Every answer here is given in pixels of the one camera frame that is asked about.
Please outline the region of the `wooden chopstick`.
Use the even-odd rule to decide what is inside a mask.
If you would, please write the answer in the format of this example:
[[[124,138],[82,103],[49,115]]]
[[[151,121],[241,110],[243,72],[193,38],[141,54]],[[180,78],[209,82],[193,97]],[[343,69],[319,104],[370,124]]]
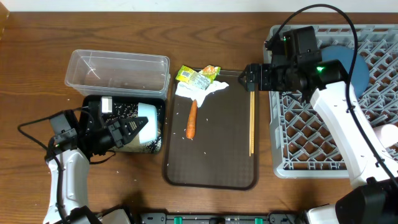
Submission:
[[[250,94],[250,156],[254,153],[255,92]]]
[[[249,116],[249,156],[253,154],[254,145],[254,92],[250,92],[250,116]]]

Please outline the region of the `light blue rice bowl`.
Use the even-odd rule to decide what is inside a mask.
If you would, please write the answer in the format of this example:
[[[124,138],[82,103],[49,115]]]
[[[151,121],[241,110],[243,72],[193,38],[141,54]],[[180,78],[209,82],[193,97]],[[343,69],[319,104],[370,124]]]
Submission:
[[[157,138],[157,109],[154,105],[145,103],[138,104],[138,117],[146,117],[148,122],[139,132],[139,142],[141,144],[151,142]]]

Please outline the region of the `orange carrot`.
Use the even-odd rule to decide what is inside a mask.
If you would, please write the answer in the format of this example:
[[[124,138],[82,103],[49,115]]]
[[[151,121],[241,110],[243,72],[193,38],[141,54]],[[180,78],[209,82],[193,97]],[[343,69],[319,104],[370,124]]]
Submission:
[[[190,108],[190,113],[188,115],[188,121],[187,121],[186,137],[188,139],[193,139],[195,137],[197,108],[198,108],[197,100],[194,100]]]

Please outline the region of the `dark blue plate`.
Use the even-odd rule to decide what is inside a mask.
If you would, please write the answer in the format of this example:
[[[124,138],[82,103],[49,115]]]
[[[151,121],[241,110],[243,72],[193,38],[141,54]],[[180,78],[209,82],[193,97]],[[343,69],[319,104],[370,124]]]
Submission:
[[[349,72],[351,68],[351,62],[353,58],[354,50],[345,46],[331,45],[322,49],[322,59],[327,60],[339,60],[344,66],[345,70]],[[357,54],[353,74],[351,78],[351,84],[354,87],[354,92],[357,98],[367,89],[369,84],[369,69],[365,60]]]

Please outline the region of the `pink cup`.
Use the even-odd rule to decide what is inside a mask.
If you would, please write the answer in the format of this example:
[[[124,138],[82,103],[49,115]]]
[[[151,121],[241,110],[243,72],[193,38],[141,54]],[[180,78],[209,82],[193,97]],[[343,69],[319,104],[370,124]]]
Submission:
[[[398,142],[398,127],[393,124],[375,127],[373,131],[384,148],[391,147]]]

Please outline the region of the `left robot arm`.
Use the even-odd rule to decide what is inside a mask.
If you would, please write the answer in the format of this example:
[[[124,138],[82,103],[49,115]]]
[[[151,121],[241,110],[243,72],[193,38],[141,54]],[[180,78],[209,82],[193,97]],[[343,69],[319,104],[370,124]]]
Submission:
[[[80,108],[51,115],[54,131],[47,146],[51,174],[50,202],[44,223],[133,223],[125,206],[95,214],[88,207],[87,177],[91,157],[114,152],[134,139],[157,137],[157,108],[127,98],[99,97]]]

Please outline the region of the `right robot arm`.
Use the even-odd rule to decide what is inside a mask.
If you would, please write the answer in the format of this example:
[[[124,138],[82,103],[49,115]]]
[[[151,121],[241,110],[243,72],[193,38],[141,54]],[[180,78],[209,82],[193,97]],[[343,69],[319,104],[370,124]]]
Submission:
[[[249,64],[238,80],[247,91],[299,91],[326,124],[348,170],[352,191],[310,209],[307,223],[396,223],[397,162],[362,112],[352,70],[323,60],[311,26],[278,30],[265,43],[270,63]]]

